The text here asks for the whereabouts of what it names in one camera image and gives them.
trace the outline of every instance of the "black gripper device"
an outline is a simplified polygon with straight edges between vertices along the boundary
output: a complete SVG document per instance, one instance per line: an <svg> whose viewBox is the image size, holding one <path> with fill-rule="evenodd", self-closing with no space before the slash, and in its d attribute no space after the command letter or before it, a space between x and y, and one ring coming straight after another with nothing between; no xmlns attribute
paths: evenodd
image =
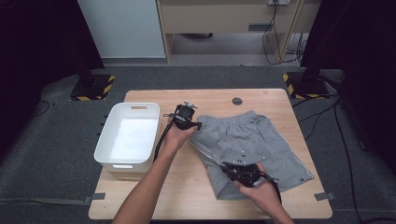
<svg viewBox="0 0 396 224"><path fill-rule="evenodd" d="M187 102L184 103L184 105L178 105L176 107L173 122L180 130L188 130L193 126L198 126L198 130L200 130L202 123L192 122L192 116L195 113L194 108L197 108L197 106Z"/></svg>
<svg viewBox="0 0 396 224"><path fill-rule="evenodd" d="M232 180L232 181L238 181L239 183L243 184L247 188L253 188L254 183L258 181L261 177L264 179L270 181L272 186L274 187L276 191L277 198L279 201L282 203L282 199L280 197L280 191L279 187L277 186L277 183L274 181L274 179L266 174L265 172L262 172L257 164L250 164L250 165L235 165L231 164L229 162L224 162L224 165L221 165L221 171Z"/></svg>

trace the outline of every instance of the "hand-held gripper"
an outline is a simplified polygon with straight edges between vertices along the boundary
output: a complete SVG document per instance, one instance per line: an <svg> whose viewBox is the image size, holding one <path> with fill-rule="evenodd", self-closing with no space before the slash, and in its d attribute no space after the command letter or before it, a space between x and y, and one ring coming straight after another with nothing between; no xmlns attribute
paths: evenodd
<svg viewBox="0 0 396 224"><path fill-rule="evenodd" d="M259 170L257 164L242 166L242 165L231 164L226 161L223 164L224 165L220 166L221 171L227 174L227 176L232 181L236 180L239 183L243 184L245 187L253 188L255 186L256 181L258 181L262 177L268 180L274 187L277 198L282 203L282 199L280 197L280 191L279 191L279 187L277 186L277 183L274 181L274 179L271 176Z"/></svg>
<svg viewBox="0 0 396 224"><path fill-rule="evenodd" d="M180 130L188 130L193 126L198 126L198 131L201 129L202 122L192 122L192 116L195 113L194 108L198 108L198 106L190 104L189 102L184 102L184 105L178 105L173 114L164 114L164 117L171 118L171 121L166 125L165 130L163 131L163 135L161 136L158 144L155 148L154 160L158 157L158 152L160 151L161 144L163 143L163 139L168 133L169 129L175 124Z"/></svg>

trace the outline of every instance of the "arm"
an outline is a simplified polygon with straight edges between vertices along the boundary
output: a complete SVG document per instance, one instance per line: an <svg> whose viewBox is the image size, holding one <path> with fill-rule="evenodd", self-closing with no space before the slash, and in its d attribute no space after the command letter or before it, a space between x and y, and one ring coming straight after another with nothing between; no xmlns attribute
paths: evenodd
<svg viewBox="0 0 396 224"><path fill-rule="evenodd" d="M160 196L163 182L168 175L177 151L196 127L181 131L172 126L165 139L163 149L145 176L134 187L113 219L113 223L149 223Z"/></svg>
<svg viewBox="0 0 396 224"><path fill-rule="evenodd" d="M257 165L261 171L265 172L261 162L257 163ZM253 200L275 223L294 223L277 198L276 191L270 182L263 181L254 188L247 188L237 181L234 181L234 183L241 193Z"/></svg>

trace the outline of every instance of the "black wire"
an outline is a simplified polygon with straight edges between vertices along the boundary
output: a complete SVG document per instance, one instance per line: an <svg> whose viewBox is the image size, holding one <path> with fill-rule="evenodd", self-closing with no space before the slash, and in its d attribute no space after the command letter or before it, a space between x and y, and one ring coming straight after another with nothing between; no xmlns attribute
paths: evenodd
<svg viewBox="0 0 396 224"><path fill-rule="evenodd" d="M338 95L337 94L320 94L320 95L317 95L317 96L313 96L311 98L303 99L301 102L293 105L292 107L295 107L297 105L303 104L303 103L305 103L307 101L310 101L310 100L313 100L313 99L317 99L317 98L320 98L320 97L326 97L326 96L338 96Z"/></svg>
<svg viewBox="0 0 396 224"><path fill-rule="evenodd" d="M312 133L314 132L314 130L315 130L316 126L317 126L317 122L318 122L320 116L321 116L322 114L324 114L325 112L329 111L330 109L332 109L333 107L335 107L335 106L338 104L338 102L339 102L340 100L341 100L341 99L337 99L337 101L336 101L334 104L332 104L330 107L326 108L326 109L323 110L322 112L313 114L313 115L309 116L308 118L305 118L305 119L302 119L302 120L299 120L299 121L298 121L298 122L300 123L300 122L303 122L303 121L305 121L305 120L307 120L307 119L310 119L310 118L312 118L312 117L318 115L317 119L315 120L314 127L312 128L312 131L311 131L311 133L305 138L305 141L308 140L308 138L309 138L309 137L312 135Z"/></svg>
<svg viewBox="0 0 396 224"><path fill-rule="evenodd" d="M298 58L302 57L303 53L304 53L304 49L301 45L302 38L303 38L303 34L300 34L299 41L297 43L297 48L296 49L286 49L286 50L288 50L288 51L286 51L286 53L296 54Z"/></svg>
<svg viewBox="0 0 396 224"><path fill-rule="evenodd" d="M160 140L158 141L157 146L155 147L155 153L154 153L154 160L153 162L155 162L155 160L157 160L158 157L158 152L160 151L160 147L163 144L163 139L165 138L166 134L169 132L169 129L171 129L172 125L174 124L174 119L171 120L171 122L168 123L168 125L166 125L165 130L163 130L163 135L161 135Z"/></svg>
<svg viewBox="0 0 396 224"><path fill-rule="evenodd" d="M345 149L345 152L346 152L346 159L347 159L347 164L348 164L348 168L349 168L350 187L351 187L351 191L352 191L353 207L355 209L356 216L358 217L359 223L362 223L361 214L359 214L358 206L356 204L355 184L354 184L354 181L353 181L352 165L351 165L351 162L350 162L349 151L347 149L347 143L346 143L343 131L341 129L340 122L338 120L336 106L334 107L333 111L334 111L334 116L335 116L335 121L337 123L338 131L341 134L341 138L342 138L343 144L344 144L344 149Z"/></svg>
<svg viewBox="0 0 396 224"><path fill-rule="evenodd" d="M363 221L361 219L361 214L359 213L358 205L356 203L356 193L355 193L355 184L354 184L354 180L353 180L352 164L350 162L350 156L349 156L349 151L347 149L347 143L346 143L343 131L341 129L340 122L338 120L336 106L334 107L333 111L334 111L335 121L337 122L338 131L341 134L341 138L343 140L344 149L345 149L345 152L346 152L346 159L347 159L347 164L348 164L348 169L349 169L350 187L351 187L351 192L352 192L352 202L353 202L353 207L355 209L356 216L358 217L359 223L360 224L365 224L365 223L373 223L373 222L377 222L377 221L392 221L392 222L396 222L395 218L390 218L390 217L377 217L377 218L372 218L372 219L369 219L369 220L366 220L366 221Z"/></svg>
<svg viewBox="0 0 396 224"><path fill-rule="evenodd" d="M301 43L301 46L300 46L301 51L300 51L299 56L297 57L297 60L298 60L298 62L299 62L300 64L301 64L302 58L303 58L303 56L304 56L304 49L305 49L304 43L306 43L306 41L307 41L307 40L305 40L305 41L303 41L303 42Z"/></svg>
<svg viewBox="0 0 396 224"><path fill-rule="evenodd" d="M279 56L279 60L280 60L282 63L285 63L285 61L283 61L282 56L280 55L280 52L279 52L279 39L277 38L276 25L275 25L276 12L277 12L277 1L275 0L274 3L275 3L275 6L274 6L274 21L273 21L273 26L274 26L274 33L275 33L275 37L276 37L276 43L277 43L277 54L278 54L278 56Z"/></svg>
<svg viewBox="0 0 396 224"><path fill-rule="evenodd" d="M265 35L267 34L269 27L270 27L271 25L273 25L273 21L274 21L274 19L275 19L276 7L274 7L274 9L275 9L274 15L273 15L272 19L270 20L270 23L269 23L269 25L267 26L267 28L265 28L264 34L262 35L262 49L264 50L265 59L266 59L267 62L268 62L269 64L271 64L271 65L281 64L281 63L270 63L270 61L269 61L269 59L268 59L267 50L265 49L265 45L264 45L264 38L265 38Z"/></svg>
<svg viewBox="0 0 396 224"><path fill-rule="evenodd" d="M50 103L48 103L47 101L40 101L40 102L41 102L41 103L45 103L45 104L47 105L47 108L46 108L43 112L41 112L41 113L39 113L39 114L32 115L32 117L41 116L41 115L45 114L45 113L50 109Z"/></svg>

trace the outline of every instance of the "black curtain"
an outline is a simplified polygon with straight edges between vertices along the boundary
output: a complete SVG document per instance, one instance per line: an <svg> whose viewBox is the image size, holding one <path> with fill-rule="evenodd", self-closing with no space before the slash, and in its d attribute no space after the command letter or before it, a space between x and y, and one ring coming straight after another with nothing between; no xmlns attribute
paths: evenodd
<svg viewBox="0 0 396 224"><path fill-rule="evenodd" d="M76 0L0 0L1 159L42 89L78 73L73 54L88 69L104 68Z"/></svg>
<svg viewBox="0 0 396 224"><path fill-rule="evenodd" d="M322 0L302 66L342 69L339 91L361 138L396 174L396 1Z"/></svg>

